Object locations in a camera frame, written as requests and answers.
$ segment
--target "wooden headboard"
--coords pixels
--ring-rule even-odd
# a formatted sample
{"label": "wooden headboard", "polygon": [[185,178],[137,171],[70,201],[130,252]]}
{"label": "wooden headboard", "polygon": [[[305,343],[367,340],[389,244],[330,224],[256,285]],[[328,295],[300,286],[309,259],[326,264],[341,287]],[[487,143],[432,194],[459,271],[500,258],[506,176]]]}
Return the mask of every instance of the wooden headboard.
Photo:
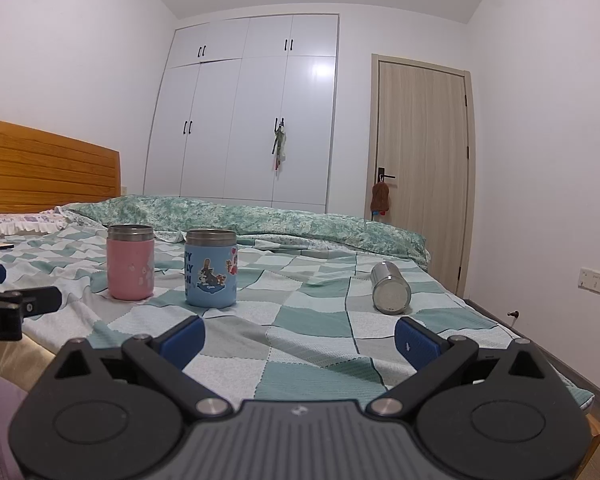
{"label": "wooden headboard", "polygon": [[120,154],[0,121],[0,213],[31,213],[120,195]]}

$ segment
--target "pillow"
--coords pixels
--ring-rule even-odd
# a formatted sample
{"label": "pillow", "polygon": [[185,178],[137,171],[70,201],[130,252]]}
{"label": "pillow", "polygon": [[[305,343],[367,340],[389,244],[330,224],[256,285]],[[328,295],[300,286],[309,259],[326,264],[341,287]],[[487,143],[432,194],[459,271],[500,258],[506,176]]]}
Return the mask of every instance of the pillow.
{"label": "pillow", "polygon": [[0,236],[45,235],[66,226],[66,218],[56,213],[0,214]]}

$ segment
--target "white wardrobe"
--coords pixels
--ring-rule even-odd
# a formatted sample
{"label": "white wardrobe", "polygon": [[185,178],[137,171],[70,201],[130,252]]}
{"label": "white wardrobe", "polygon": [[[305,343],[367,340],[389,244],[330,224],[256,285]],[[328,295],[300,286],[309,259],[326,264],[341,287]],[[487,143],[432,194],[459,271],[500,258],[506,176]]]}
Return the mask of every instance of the white wardrobe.
{"label": "white wardrobe", "polygon": [[[144,193],[324,212],[338,17],[295,14],[176,32]],[[275,170],[276,125],[286,143]]]}

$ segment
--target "electrical outlet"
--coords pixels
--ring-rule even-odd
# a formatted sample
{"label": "electrical outlet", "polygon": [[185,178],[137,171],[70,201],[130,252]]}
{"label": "electrical outlet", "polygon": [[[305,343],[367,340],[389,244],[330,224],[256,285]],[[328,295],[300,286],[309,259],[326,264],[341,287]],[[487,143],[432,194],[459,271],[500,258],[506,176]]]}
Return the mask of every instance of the electrical outlet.
{"label": "electrical outlet", "polygon": [[600,293],[600,272],[592,269],[580,269],[578,287]]}

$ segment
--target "green floral blanket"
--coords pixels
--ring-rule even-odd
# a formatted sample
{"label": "green floral blanket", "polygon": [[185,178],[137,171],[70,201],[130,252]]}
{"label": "green floral blanket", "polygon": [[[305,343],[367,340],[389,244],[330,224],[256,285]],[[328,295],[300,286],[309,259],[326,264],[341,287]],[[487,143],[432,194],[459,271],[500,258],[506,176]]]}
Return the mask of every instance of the green floral blanket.
{"label": "green floral blanket", "polygon": [[238,236],[273,234],[311,238],[336,242],[354,250],[407,258],[423,270],[427,270],[428,264],[423,236],[353,216],[139,195],[96,203],[73,203],[62,210],[80,213],[103,225],[146,224],[164,232],[213,228],[229,229]]}

